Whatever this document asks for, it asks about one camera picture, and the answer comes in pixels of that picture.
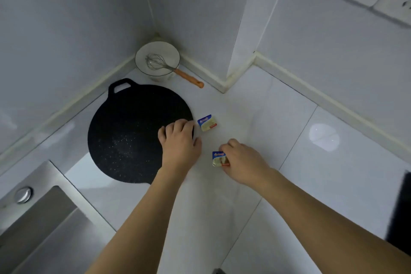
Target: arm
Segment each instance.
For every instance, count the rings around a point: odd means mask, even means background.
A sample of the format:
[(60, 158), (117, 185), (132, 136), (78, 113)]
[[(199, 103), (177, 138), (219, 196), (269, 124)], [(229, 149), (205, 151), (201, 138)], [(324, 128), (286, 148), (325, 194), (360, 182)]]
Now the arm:
[(411, 257), (269, 168), (253, 148), (231, 139), (220, 150), (231, 165), (224, 166), (224, 171), (253, 188), (278, 211), (322, 273), (411, 272)]
[(162, 167), (87, 274), (157, 272), (178, 189), (201, 154), (201, 139), (192, 141), (193, 127), (193, 121), (180, 119), (160, 128)]

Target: pan handle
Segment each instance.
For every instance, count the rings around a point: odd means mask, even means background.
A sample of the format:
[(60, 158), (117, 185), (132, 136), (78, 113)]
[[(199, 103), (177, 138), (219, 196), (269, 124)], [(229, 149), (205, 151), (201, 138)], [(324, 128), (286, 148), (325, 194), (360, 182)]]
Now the pan handle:
[(110, 86), (109, 86), (109, 96), (108, 98), (112, 97), (113, 95), (115, 95), (116, 93), (114, 92), (114, 89), (122, 84), (129, 84), (132, 87), (137, 87), (138, 84), (135, 83), (134, 81), (132, 81), (129, 78), (123, 78), (120, 80), (117, 80), (116, 82), (113, 82)]

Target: right hand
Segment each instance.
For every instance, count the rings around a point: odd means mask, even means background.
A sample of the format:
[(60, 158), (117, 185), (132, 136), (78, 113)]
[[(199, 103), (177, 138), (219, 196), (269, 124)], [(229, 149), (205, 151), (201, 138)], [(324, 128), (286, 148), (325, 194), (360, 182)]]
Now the right hand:
[(230, 139), (227, 144), (221, 145), (220, 151), (227, 155), (230, 162), (229, 166), (223, 166), (224, 172), (238, 183), (253, 189), (273, 171), (259, 152), (236, 139)]

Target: left hand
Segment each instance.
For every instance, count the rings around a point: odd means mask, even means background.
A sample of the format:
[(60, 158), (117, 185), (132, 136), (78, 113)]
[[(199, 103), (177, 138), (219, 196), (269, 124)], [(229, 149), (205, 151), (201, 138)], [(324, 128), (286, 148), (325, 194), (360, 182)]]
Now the left hand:
[(158, 140), (163, 147), (162, 168), (185, 178), (201, 155), (201, 138), (193, 142), (194, 121), (179, 119), (158, 130)]

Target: whisk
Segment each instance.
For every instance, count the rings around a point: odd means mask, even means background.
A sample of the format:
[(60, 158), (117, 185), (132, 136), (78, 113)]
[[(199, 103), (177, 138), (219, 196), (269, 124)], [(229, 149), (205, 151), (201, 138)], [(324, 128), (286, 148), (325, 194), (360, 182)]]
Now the whisk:
[(173, 68), (166, 63), (164, 58), (160, 54), (156, 53), (149, 53), (146, 55), (146, 64), (147, 67), (151, 70), (159, 70), (159, 69), (168, 69), (176, 73), (177, 75), (183, 77), (184, 79), (188, 80), (190, 83), (195, 84), (199, 88), (204, 87), (204, 83), (197, 80), (196, 78), (190, 76), (189, 74), (183, 72), (180, 69)]

